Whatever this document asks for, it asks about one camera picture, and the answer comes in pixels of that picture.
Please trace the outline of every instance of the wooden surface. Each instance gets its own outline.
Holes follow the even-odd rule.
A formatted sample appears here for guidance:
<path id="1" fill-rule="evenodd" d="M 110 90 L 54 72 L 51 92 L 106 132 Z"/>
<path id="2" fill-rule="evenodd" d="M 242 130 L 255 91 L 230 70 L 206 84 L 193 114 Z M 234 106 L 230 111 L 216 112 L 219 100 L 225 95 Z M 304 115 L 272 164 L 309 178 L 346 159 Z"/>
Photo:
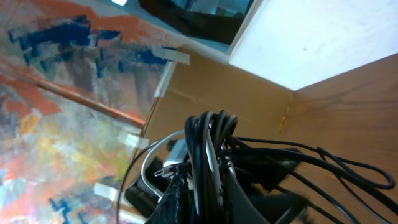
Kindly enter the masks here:
<path id="1" fill-rule="evenodd" d="M 337 156 L 374 165 L 398 180 L 398 54 L 296 91 L 280 138 L 320 146 Z M 386 183 L 375 172 L 354 169 Z M 361 223 L 381 223 L 333 174 L 311 165 L 301 165 L 299 171 L 352 211 Z M 293 177 L 284 182 L 284 187 L 305 194 L 349 223 L 341 212 Z M 357 187 L 353 190 L 390 222 L 398 223 L 398 217 L 381 203 Z M 397 189 L 383 192 L 398 202 Z M 314 217 L 315 223 L 330 223 L 315 212 Z"/>

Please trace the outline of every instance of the cardboard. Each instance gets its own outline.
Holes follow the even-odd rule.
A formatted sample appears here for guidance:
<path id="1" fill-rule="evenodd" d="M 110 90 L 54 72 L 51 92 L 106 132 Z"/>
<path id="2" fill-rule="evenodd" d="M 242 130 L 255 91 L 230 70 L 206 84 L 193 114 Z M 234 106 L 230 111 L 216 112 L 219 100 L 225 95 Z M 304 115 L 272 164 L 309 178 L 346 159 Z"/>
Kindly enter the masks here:
<path id="1" fill-rule="evenodd" d="M 143 131 L 152 143 L 183 129 L 185 120 L 205 111 L 238 116 L 235 135 L 276 139 L 292 91 L 193 52 L 190 65 L 178 63 L 163 98 L 158 98 Z M 167 151 L 157 153 L 165 159 Z M 127 178 L 139 175 L 144 156 Z M 134 209 L 123 207 L 130 212 Z"/>

